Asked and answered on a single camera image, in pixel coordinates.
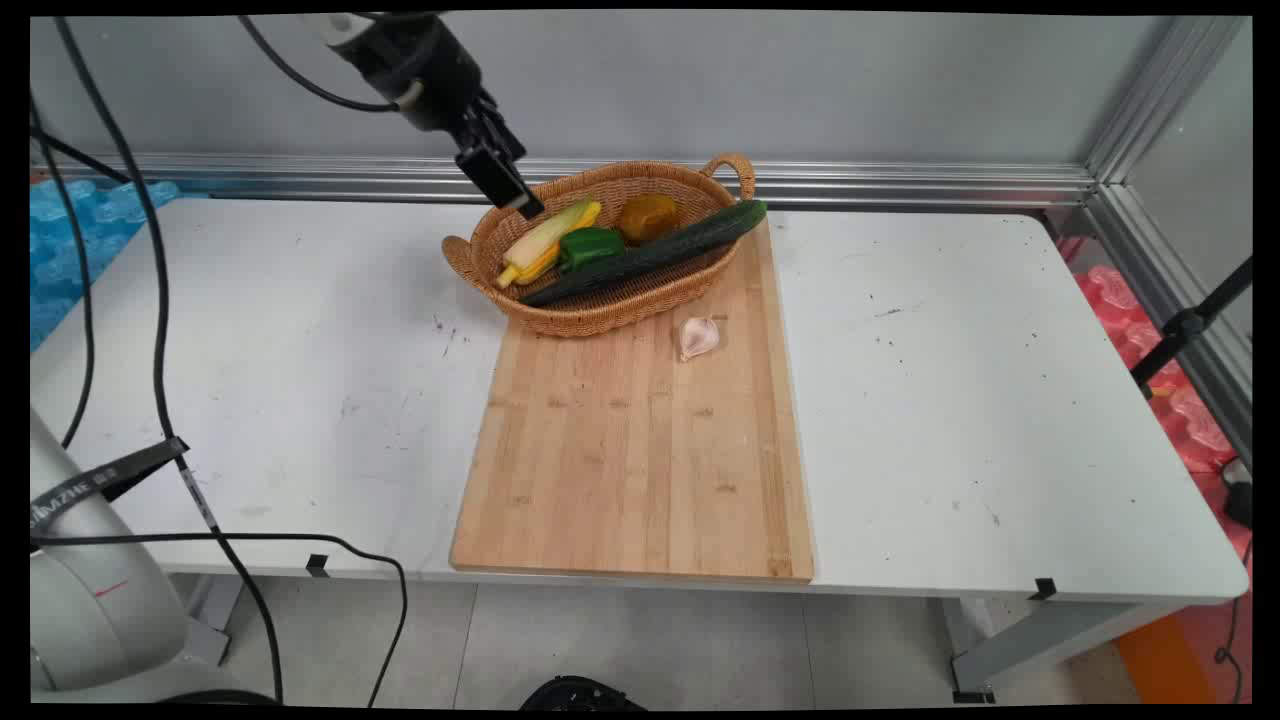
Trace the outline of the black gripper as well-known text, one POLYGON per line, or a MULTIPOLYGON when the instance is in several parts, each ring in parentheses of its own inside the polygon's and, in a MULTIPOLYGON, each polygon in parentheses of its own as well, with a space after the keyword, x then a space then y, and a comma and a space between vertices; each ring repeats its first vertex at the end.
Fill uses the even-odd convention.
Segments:
POLYGON ((515 165, 526 147, 483 87, 477 63, 438 14, 367 18, 338 44, 338 55, 416 129, 480 135, 488 145, 461 149, 454 163, 494 208, 527 220, 544 211, 515 165))

